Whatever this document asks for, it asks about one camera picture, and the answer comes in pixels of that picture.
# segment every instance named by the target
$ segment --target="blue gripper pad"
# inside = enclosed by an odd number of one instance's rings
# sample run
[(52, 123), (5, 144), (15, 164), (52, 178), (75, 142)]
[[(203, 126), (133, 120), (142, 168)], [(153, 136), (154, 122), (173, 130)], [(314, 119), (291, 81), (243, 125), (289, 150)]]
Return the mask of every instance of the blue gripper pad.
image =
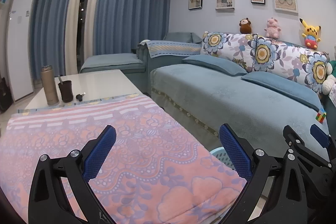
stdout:
[(249, 181), (252, 177), (251, 160), (224, 124), (219, 129), (219, 139), (238, 175)]
[(84, 162), (84, 172), (82, 177), (86, 182), (89, 182), (90, 179), (94, 179), (98, 175), (98, 172), (107, 155), (110, 153), (116, 138), (116, 130), (114, 127), (110, 127), (92, 149), (91, 153)]
[(313, 124), (310, 127), (310, 134), (323, 148), (329, 147), (329, 137), (317, 125)]

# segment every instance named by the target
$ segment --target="monkey plush toy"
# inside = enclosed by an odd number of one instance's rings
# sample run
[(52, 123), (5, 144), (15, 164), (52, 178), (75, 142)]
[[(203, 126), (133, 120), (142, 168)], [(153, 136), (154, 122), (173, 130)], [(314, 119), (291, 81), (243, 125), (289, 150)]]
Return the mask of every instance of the monkey plush toy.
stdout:
[(246, 19), (244, 18), (243, 20), (241, 20), (239, 26), (240, 26), (240, 33), (243, 34), (252, 33), (251, 22), (249, 21), (248, 18)]

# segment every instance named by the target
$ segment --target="stuffed animal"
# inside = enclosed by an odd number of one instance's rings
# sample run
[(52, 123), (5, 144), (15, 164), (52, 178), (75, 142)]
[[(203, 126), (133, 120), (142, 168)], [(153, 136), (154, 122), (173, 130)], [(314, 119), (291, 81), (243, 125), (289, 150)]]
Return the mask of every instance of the stuffed animal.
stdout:
[(251, 22), (249, 21), (248, 18), (242, 19), (239, 22), (239, 26), (240, 26), (240, 33), (242, 33), (242, 34), (252, 33)]
[(336, 61), (330, 61), (327, 64), (328, 77), (322, 84), (322, 92), (324, 95), (328, 95), (336, 82)]
[(304, 37), (304, 44), (306, 47), (316, 50), (318, 45), (317, 43), (321, 41), (321, 38), (317, 38), (317, 33), (321, 30), (321, 26), (309, 26), (302, 18), (300, 18), (300, 21), (304, 26), (304, 33), (302, 34)]
[(280, 38), (280, 31), (278, 20), (276, 18), (271, 18), (267, 20), (267, 29), (266, 31), (266, 37), (279, 39)]

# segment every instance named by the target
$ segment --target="pink pig plush toy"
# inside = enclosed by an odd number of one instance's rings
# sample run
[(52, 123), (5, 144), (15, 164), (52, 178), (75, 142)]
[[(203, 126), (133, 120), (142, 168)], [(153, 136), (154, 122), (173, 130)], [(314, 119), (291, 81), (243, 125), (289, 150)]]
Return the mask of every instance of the pink pig plush toy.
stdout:
[(278, 20), (275, 18), (271, 18), (267, 20), (267, 29), (266, 31), (266, 37), (279, 39), (280, 38), (280, 31)]

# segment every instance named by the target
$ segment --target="rubik's cube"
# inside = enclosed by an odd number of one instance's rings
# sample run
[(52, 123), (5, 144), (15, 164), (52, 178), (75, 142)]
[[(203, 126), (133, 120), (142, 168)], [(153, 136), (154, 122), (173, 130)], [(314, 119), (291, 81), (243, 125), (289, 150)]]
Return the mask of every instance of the rubik's cube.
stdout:
[(327, 113), (324, 111), (323, 107), (319, 110), (316, 116), (316, 120), (320, 123), (323, 123), (324, 118), (326, 117)]

